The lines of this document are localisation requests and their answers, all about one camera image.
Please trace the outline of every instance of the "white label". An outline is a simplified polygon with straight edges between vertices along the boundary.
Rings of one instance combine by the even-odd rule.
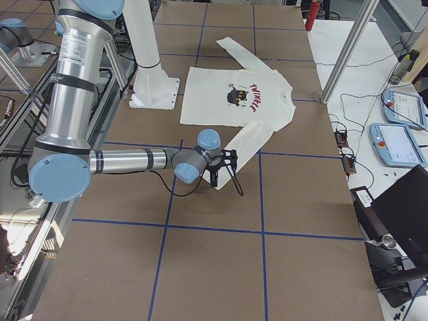
[[[356,195],[358,196],[364,207],[370,207],[372,205],[372,199],[365,189],[357,191]]]
[[[62,36],[60,57],[61,62],[71,62],[85,66],[86,54],[91,39],[81,35],[65,33]]]

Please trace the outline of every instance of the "red fire extinguisher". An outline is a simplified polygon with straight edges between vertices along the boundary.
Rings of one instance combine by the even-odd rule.
[[[318,11],[320,10],[320,4],[321,2],[317,0],[313,0],[312,3],[310,4],[309,14],[308,14],[308,17],[306,18],[306,24],[305,24],[306,31],[312,30],[312,26],[314,25],[315,18],[318,14]]]

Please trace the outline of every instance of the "computer monitor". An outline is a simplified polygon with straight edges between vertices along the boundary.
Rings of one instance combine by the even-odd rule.
[[[372,202],[372,208],[417,266],[428,266],[428,172],[421,165]]]

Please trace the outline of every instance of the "metal frame pole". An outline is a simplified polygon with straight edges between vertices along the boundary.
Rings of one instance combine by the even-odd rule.
[[[6,74],[12,78],[13,82],[15,82],[21,92],[27,95],[31,94],[32,87],[2,49],[0,49],[0,65],[6,71]]]
[[[333,91],[336,88],[337,83],[339,82],[340,77],[343,74],[343,71],[378,3],[379,0],[365,0],[362,4],[360,13],[352,26],[348,38],[340,52],[339,58],[337,59],[327,84],[324,87],[324,91],[322,92],[320,99],[321,103],[326,104],[333,94]]]
[[[110,64],[112,65],[114,75],[118,80],[119,86],[121,90],[125,90],[126,83],[128,79],[126,79],[125,70],[123,65],[120,63],[120,58],[117,53],[116,45],[114,44],[114,40],[107,41],[104,45],[104,49],[106,50],[107,57],[110,60]]]

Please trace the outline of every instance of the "tablet screen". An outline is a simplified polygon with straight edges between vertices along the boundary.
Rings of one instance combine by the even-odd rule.
[[[393,93],[394,110],[399,114],[395,114],[395,118],[399,120],[415,122],[421,124],[421,108],[417,97]]]
[[[379,126],[393,161],[419,164],[419,155],[402,126]]]

